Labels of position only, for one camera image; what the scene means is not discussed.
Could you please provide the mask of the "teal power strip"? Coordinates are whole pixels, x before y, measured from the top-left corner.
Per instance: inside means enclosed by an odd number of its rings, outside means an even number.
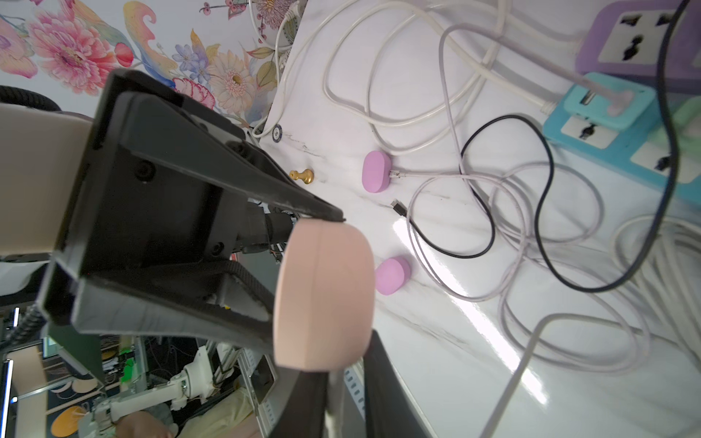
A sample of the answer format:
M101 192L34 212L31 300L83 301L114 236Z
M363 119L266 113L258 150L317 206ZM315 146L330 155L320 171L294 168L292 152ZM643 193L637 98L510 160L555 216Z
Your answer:
M670 173L670 150L657 96L631 128L613 131L567 113L563 102L569 93L545 121L545 137L564 150L663 191ZM672 118L673 112L690 98L693 97L671 98ZM675 197L694 206L700 205L700 161L681 151Z

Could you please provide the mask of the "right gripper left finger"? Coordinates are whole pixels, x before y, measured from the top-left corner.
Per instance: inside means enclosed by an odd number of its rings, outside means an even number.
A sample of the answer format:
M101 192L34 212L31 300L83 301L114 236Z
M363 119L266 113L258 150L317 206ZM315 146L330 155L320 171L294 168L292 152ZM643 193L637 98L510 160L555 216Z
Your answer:
M325 430L328 372L300 372L270 438L321 438Z

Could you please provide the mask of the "teal charger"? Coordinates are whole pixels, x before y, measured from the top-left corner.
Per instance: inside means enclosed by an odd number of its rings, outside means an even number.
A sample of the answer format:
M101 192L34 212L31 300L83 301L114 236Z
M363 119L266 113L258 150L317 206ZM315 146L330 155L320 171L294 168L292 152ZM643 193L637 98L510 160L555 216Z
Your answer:
M631 128L656 99L653 88L630 80L596 72L584 78L564 99L565 111L613 131Z

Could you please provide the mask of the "peach earbud case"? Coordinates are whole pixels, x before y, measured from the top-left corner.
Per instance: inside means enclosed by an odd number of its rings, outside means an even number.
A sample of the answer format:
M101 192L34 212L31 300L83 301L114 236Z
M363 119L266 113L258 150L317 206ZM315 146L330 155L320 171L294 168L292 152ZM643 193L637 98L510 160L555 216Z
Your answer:
M299 220L275 292L275 362L302 372L353 365L371 341L374 301L374 256L363 233L346 223Z

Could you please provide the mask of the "purple earbud case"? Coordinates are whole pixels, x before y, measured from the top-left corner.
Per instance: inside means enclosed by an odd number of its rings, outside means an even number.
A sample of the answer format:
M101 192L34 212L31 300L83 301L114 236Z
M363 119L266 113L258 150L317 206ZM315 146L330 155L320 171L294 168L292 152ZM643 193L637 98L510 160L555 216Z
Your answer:
M371 151L363 161L361 183L368 193L381 193L390 184L392 160L383 151Z
M375 288L378 293L390 296L401 289L412 275L412 268L405 257L391 257L375 270Z

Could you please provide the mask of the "green charger plug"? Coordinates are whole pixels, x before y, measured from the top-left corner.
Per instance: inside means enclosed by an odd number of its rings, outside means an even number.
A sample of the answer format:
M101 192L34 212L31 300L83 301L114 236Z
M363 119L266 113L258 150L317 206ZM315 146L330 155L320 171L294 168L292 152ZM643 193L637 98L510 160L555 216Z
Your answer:
M673 123L681 153L700 161L700 96L685 100L674 112Z

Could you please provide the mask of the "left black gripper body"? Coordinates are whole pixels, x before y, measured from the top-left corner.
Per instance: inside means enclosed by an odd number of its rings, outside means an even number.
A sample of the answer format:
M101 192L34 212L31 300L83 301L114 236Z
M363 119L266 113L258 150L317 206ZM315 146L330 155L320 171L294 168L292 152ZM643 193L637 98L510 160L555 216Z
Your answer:
M109 74L38 295L83 334L191 337L272 349L274 296L239 250L341 209L292 182L237 126L158 80Z

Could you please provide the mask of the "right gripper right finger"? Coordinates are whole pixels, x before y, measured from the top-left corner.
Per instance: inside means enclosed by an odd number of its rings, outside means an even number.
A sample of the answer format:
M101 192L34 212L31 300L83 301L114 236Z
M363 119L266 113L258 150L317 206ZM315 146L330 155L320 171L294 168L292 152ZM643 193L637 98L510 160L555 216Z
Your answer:
M379 438L429 437L375 330L363 356L363 368L366 435Z

